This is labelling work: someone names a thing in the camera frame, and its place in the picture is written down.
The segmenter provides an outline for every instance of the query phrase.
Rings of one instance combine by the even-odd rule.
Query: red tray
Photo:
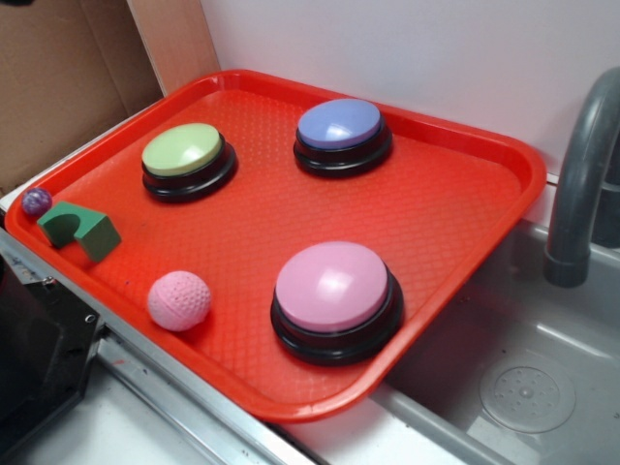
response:
[[[394,134],[377,169],[322,179],[295,164],[299,117],[343,95],[254,72],[204,77],[53,170],[54,201],[105,212],[122,243],[101,263],[77,244],[52,248],[10,208],[9,232],[154,343],[255,416],[319,419],[369,393],[538,196],[546,170],[529,146],[377,104]],[[141,152],[166,129],[215,126],[235,148],[230,184],[199,201],[165,204],[141,184]],[[287,354],[269,320],[275,280],[295,253],[327,240],[376,251],[405,295],[403,327],[375,357],[313,366]],[[184,269],[213,294],[201,325],[172,333],[146,311],[153,282]]]

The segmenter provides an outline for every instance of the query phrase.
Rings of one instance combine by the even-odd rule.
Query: textured pink ball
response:
[[[188,271],[168,273],[155,281],[148,293],[151,318],[170,331],[184,331],[202,322],[210,305],[211,291]]]

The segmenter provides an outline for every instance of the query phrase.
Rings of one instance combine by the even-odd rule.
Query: stainless steel sink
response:
[[[620,255],[593,246],[587,282],[561,289],[543,278],[545,240],[521,222],[375,399],[473,463],[618,463]]]

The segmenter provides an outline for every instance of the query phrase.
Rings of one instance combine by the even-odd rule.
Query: small purple ball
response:
[[[42,187],[30,189],[21,198],[21,207],[27,215],[39,218],[51,208],[51,194]]]

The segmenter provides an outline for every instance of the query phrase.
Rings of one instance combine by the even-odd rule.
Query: green foam block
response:
[[[99,211],[61,201],[37,221],[54,247],[76,240],[93,262],[100,262],[120,243],[110,218]]]

